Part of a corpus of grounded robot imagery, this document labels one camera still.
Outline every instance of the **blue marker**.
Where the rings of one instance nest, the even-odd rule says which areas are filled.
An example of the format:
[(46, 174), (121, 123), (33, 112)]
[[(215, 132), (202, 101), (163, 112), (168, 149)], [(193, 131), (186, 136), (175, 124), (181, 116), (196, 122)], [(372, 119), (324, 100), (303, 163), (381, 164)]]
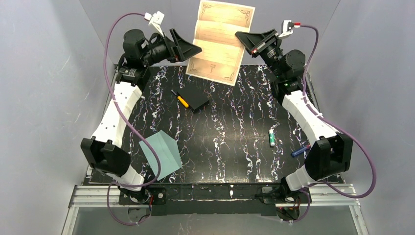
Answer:
[(296, 157), (296, 156), (300, 155), (301, 153), (303, 153), (304, 151), (310, 149), (310, 147), (311, 146), (309, 144), (308, 145), (305, 145), (302, 148), (297, 149), (296, 151), (292, 152), (291, 153), (291, 156)]

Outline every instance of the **green battery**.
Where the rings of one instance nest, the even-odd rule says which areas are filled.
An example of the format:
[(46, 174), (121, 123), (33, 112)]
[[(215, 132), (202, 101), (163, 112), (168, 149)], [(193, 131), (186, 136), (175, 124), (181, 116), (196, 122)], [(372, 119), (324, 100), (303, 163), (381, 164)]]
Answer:
[(270, 146), (274, 147), (275, 146), (275, 135), (274, 135), (274, 130), (271, 128), (270, 131)]

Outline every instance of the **decorative border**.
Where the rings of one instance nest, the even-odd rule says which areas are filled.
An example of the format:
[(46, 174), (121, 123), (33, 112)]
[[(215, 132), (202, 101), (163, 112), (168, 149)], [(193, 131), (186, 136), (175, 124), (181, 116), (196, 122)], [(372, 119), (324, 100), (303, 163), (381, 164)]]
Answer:
[(207, 8), (211, 8), (211, 7), (212, 7), (212, 5), (209, 5), (209, 4), (203, 4), (203, 7), (202, 7), (202, 13), (200, 14), (200, 19), (202, 18), (203, 13), (205, 12), (205, 10), (206, 10)]
[(213, 70), (215, 69), (216, 65), (215, 64), (210, 64), (210, 73), (213, 72)]
[(239, 10), (242, 14), (245, 14), (245, 27), (249, 27), (249, 17), (251, 16), (251, 11), (248, 10)]
[(194, 69), (193, 60), (190, 60), (189, 72), (199, 72), (197, 69)]
[(232, 82), (233, 81), (233, 76), (235, 75), (235, 71), (234, 72), (232, 72), (232, 74), (229, 76), (229, 77), (222, 77), (222, 79), (223, 80), (225, 80), (225, 81), (230, 81), (230, 82)]

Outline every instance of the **black table surface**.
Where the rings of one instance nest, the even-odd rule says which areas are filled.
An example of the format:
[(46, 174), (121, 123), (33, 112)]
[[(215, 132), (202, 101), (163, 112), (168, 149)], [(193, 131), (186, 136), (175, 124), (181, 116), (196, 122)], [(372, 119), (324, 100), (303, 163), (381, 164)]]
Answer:
[[(273, 182), (301, 167), (306, 155), (291, 152), (308, 143), (293, 117), (273, 98), (271, 72), (263, 65), (242, 66), (234, 87), (185, 74), (184, 66), (151, 67), (150, 78), (129, 121), (146, 138), (163, 130), (177, 141), (182, 168), (160, 183)], [(170, 91), (193, 84), (210, 103), (193, 113)], [(268, 131), (273, 128), (275, 147)], [(146, 179), (154, 173), (126, 128), (122, 148), (132, 167)], [(112, 179), (93, 170), (85, 184), (107, 184)], [(330, 178), (341, 182), (340, 177)]]

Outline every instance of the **yellow screwdriver handle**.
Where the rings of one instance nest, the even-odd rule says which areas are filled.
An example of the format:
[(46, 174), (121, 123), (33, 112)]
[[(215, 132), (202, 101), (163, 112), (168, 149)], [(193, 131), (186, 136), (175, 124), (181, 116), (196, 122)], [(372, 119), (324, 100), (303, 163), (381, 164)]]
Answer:
[(189, 107), (189, 104), (181, 96), (178, 96), (177, 99), (182, 103), (184, 107)]

